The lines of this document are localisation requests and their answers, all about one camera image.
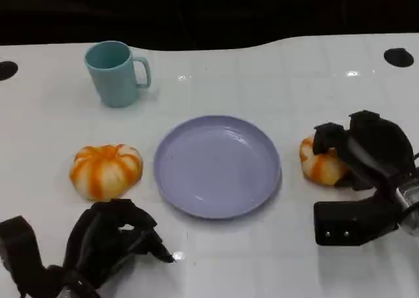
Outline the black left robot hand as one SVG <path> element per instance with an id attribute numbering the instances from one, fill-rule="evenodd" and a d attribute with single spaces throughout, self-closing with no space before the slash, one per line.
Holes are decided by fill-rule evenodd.
<path id="1" fill-rule="evenodd" d="M 75 270 L 98 289 L 137 255 L 164 263 L 175 259 L 155 231 L 156 221 L 130 199 L 96 202 L 69 235 L 63 268 Z"/>

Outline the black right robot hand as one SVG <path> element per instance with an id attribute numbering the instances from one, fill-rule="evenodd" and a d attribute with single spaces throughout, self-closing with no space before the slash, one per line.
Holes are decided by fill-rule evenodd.
<path id="1" fill-rule="evenodd" d="M 398 185 L 418 175 L 412 145 L 399 125 L 378 113 L 350 115 L 350 127 L 327 122 L 315 127 L 315 155 L 332 152 L 346 168 L 333 184 L 355 191 Z"/>

